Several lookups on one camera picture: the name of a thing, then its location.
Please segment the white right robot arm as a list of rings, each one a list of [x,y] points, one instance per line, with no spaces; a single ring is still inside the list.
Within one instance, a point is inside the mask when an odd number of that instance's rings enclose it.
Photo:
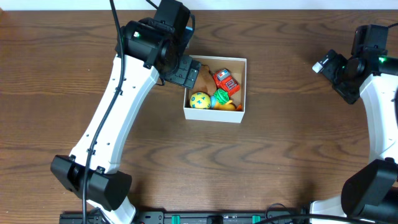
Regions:
[[[363,101],[369,163],[350,177],[339,196],[310,204],[310,213],[369,223],[397,223],[397,59],[376,50],[344,58],[329,50],[313,67],[349,104]]]

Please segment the white cardboard box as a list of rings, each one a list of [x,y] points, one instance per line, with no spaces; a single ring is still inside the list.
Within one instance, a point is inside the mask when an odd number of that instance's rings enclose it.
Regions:
[[[185,90],[186,119],[240,123],[245,112],[245,58],[194,55],[201,63],[193,89]]]

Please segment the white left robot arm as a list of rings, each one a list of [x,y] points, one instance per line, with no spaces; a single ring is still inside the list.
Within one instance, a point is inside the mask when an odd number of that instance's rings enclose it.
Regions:
[[[113,68],[104,95],[84,135],[69,155],[54,157],[50,170],[92,211],[63,214],[61,223],[131,223],[130,175],[120,171],[127,136],[157,82],[193,88],[200,63],[184,51],[195,31],[194,17],[131,21],[118,26]]]

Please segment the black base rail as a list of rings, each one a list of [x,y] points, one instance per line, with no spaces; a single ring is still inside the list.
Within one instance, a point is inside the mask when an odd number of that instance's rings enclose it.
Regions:
[[[257,223],[267,218],[274,218],[281,215],[291,215],[287,210],[271,210],[264,213],[173,213],[173,212],[138,212],[132,222],[133,224],[228,224],[228,223]],[[88,212],[88,223],[110,223],[105,220],[104,215],[99,210]],[[61,224],[82,223],[82,214],[77,212],[65,212],[60,215]],[[310,223],[308,220],[286,219],[273,221],[272,223]]]

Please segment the yellow ball blue letters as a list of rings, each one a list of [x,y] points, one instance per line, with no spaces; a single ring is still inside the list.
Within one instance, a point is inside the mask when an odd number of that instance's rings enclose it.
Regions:
[[[199,91],[191,96],[189,103],[191,108],[207,110],[211,107],[211,98],[206,93]]]

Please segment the brown plush bear toy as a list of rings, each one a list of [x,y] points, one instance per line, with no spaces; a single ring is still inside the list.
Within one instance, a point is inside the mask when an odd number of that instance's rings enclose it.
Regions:
[[[213,79],[213,75],[210,71],[209,66],[202,65],[192,91],[194,93],[200,91],[206,93],[209,96],[212,96],[214,95],[216,90],[217,86]]]

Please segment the yellow rubber duck blue hat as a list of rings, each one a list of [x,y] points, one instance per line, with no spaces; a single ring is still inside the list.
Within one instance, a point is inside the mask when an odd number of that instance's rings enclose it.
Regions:
[[[222,105],[222,104],[216,99],[215,96],[211,96],[210,99],[211,99],[211,106],[210,106],[210,108],[213,109],[213,110],[241,111],[242,108],[243,108],[241,105],[235,106],[235,105],[233,104],[233,101],[232,101],[232,100],[229,100],[229,101],[227,101],[225,104]]]

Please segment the green lattice ball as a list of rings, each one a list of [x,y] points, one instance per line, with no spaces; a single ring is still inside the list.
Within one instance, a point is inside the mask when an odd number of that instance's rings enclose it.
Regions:
[[[225,105],[229,101],[228,92],[219,88],[215,91],[213,96],[216,98],[217,102],[221,105]]]

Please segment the red toy fire truck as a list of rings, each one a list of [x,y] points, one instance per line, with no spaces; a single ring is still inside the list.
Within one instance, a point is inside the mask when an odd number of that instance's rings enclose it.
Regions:
[[[213,75],[216,87],[232,96],[240,90],[239,83],[233,78],[232,74],[227,69],[221,69]]]

